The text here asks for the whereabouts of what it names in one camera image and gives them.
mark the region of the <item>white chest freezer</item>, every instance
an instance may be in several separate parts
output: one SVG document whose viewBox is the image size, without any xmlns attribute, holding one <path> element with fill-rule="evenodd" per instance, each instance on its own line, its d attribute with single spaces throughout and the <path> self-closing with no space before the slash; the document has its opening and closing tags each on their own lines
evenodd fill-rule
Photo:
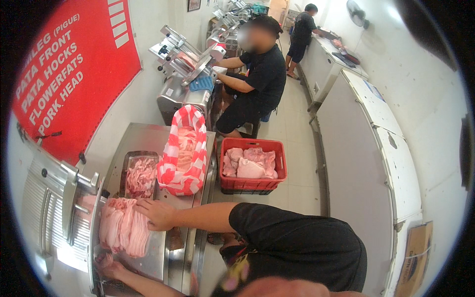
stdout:
<svg viewBox="0 0 475 297">
<path fill-rule="evenodd" d="M 407 231 L 422 222 L 416 170 L 404 135 L 377 88 L 346 70 L 317 120 L 328 174 L 330 216 L 363 241 L 363 293 L 393 296 Z"/>
<path fill-rule="evenodd" d="M 368 79 L 368 74 L 360 65 L 350 68 L 338 57 L 332 55 L 333 52 L 339 51 L 328 39 L 313 35 L 304 58 L 300 62 L 313 101 L 324 100 L 342 69 Z"/>
</svg>

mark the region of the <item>cardboard box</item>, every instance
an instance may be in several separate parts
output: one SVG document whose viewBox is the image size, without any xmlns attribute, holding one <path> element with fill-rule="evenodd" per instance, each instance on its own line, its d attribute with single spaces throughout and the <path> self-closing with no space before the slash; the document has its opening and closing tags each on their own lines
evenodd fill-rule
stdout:
<svg viewBox="0 0 475 297">
<path fill-rule="evenodd" d="M 432 221 L 408 232 L 406 255 L 395 297 L 411 297 L 419 289 L 426 273 L 432 244 Z"/>
</svg>

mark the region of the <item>framed picture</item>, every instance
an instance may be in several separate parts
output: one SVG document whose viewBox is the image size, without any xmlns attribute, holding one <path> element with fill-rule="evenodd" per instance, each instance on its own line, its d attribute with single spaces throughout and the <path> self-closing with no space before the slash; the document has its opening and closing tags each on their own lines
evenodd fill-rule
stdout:
<svg viewBox="0 0 475 297">
<path fill-rule="evenodd" d="M 188 0 L 188 12 L 198 10 L 201 6 L 201 0 Z"/>
</svg>

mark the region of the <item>stool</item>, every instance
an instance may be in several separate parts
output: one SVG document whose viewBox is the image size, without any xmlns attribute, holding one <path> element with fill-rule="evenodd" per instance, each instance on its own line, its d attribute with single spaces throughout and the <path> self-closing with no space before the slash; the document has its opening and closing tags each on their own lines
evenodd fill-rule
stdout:
<svg viewBox="0 0 475 297">
<path fill-rule="evenodd" d="M 243 138 L 253 138 L 257 139 L 257 133 L 259 133 L 259 128 L 261 126 L 261 119 L 258 118 L 255 121 L 250 122 L 252 124 L 252 135 L 244 132 L 239 132 Z"/>
</svg>

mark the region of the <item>tiled floor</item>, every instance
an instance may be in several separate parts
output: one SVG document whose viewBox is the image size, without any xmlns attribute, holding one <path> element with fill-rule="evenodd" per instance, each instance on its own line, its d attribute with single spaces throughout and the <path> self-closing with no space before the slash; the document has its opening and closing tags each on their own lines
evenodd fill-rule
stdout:
<svg viewBox="0 0 475 297">
<path fill-rule="evenodd" d="M 287 32 L 282 35 L 282 51 L 285 55 L 289 39 Z M 213 202 L 262 203 L 307 215 L 326 215 L 325 179 L 315 173 L 317 161 L 322 161 L 319 139 L 308 124 L 308 104 L 304 87 L 299 81 L 288 77 L 278 113 L 272 113 L 269 122 L 261 123 L 259 129 L 258 138 L 279 140 L 284 144 L 287 180 L 269 195 L 262 196 L 224 195 L 217 181 Z M 207 244 L 200 284 L 201 296 L 211 294 L 225 270 L 219 247 Z"/>
</svg>

